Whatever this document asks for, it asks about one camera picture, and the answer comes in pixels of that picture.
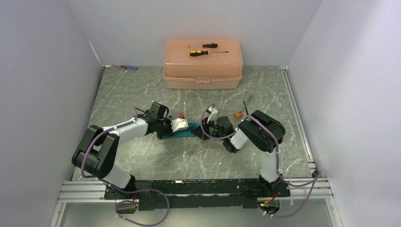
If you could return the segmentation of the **teal cloth napkin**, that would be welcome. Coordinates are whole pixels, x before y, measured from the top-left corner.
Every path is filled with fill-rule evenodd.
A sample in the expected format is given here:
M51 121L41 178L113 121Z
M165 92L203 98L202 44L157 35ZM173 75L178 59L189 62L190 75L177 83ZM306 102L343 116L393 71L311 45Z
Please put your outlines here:
M186 129L178 130L166 136L161 136L157 134L157 138L159 140L163 140L163 139L182 138L182 137L196 137L196 135L192 131L198 128L199 126L200 126L199 123L189 123L189 126Z

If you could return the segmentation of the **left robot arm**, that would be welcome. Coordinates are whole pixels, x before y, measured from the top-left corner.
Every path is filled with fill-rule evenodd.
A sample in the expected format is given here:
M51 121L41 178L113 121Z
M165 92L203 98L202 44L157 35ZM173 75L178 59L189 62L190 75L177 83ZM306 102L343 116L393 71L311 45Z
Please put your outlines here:
M139 114L137 108L134 112L134 117L115 126L89 126L71 160L75 167L80 168L82 177L98 178L117 188L125 199L135 194L136 179L115 163L119 145L152 133L159 138L173 133L167 106L153 102L144 113Z

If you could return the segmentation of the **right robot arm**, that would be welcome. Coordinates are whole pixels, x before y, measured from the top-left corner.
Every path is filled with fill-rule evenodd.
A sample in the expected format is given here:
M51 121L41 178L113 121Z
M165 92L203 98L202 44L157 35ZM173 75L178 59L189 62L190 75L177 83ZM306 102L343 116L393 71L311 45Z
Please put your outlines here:
M261 192L272 196L279 190L277 148L286 134L285 127L279 121L260 110L255 110L242 120L236 129L227 116L217 120L205 117L192 133L202 140L222 140L223 146L230 153L237 153L251 142L261 155L260 177L264 180L260 185Z

